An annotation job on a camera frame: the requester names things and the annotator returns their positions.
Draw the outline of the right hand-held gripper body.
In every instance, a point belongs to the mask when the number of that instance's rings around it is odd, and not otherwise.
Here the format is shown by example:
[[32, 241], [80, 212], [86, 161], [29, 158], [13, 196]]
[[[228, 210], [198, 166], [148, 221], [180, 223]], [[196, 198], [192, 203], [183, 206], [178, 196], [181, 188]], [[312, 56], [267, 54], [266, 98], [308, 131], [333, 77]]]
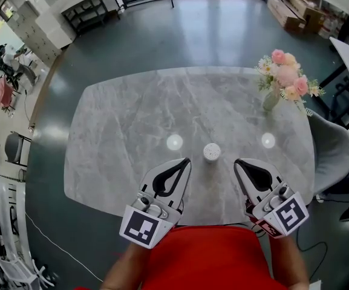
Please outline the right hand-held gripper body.
[[301, 194], [286, 183], [278, 185], [260, 203], [250, 204], [246, 215], [275, 239], [288, 236], [309, 217]]

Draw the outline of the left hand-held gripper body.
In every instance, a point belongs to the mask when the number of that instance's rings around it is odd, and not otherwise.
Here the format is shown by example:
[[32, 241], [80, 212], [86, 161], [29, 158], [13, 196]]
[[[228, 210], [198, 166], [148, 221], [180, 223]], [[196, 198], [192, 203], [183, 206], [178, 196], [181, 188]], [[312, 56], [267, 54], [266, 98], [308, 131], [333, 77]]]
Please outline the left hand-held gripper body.
[[132, 205], [125, 208], [119, 234], [141, 247], [152, 249], [180, 218], [180, 210], [139, 191]]

